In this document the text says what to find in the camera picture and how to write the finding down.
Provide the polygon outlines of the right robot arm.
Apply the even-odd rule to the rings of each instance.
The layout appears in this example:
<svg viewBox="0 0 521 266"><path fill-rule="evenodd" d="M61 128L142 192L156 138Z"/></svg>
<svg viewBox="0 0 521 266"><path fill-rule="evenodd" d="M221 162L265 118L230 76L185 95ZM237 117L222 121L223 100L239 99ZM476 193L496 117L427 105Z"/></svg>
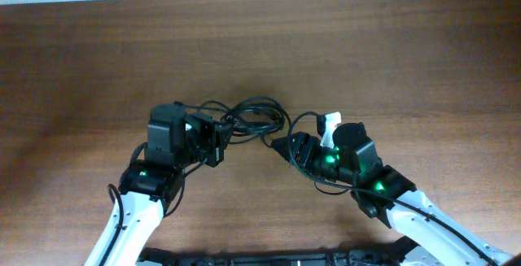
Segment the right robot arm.
<svg viewBox="0 0 521 266"><path fill-rule="evenodd" d="M348 191L361 211L416 243L413 253L442 265L518 265L520 258L478 238L378 156L364 124L298 132L272 148L312 181Z"/></svg>

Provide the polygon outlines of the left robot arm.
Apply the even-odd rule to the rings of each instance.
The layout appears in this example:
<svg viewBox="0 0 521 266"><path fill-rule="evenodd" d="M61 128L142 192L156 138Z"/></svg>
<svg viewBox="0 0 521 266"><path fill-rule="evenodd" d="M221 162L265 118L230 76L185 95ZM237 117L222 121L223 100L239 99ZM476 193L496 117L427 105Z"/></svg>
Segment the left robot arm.
<svg viewBox="0 0 521 266"><path fill-rule="evenodd" d="M179 103L151 109L147 141L131 156L119 185L109 185L114 207L87 265L134 265L168 215L192 164L216 167L233 133L231 123L202 112L188 113Z"/></svg>

